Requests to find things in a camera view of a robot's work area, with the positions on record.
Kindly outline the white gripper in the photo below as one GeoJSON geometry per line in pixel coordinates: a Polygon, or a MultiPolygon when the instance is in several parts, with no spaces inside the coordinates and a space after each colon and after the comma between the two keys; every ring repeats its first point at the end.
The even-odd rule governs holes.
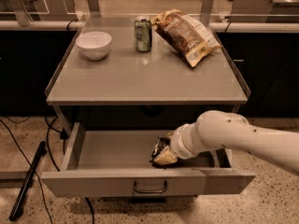
{"type": "Polygon", "coordinates": [[[167,146],[154,160],[154,163],[160,166],[174,164],[178,161],[178,157],[187,160],[199,154],[200,138],[195,124],[180,126],[175,131],[167,133],[164,138],[171,139],[171,141],[170,146],[167,146]]]}

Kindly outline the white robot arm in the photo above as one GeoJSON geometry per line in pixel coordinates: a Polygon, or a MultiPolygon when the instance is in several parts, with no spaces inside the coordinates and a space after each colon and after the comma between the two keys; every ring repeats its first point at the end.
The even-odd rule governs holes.
{"type": "Polygon", "coordinates": [[[236,113],[211,110],[158,139],[152,162],[159,166],[188,160],[221,148],[248,152],[299,175],[299,133],[261,128],[236,113]]]}

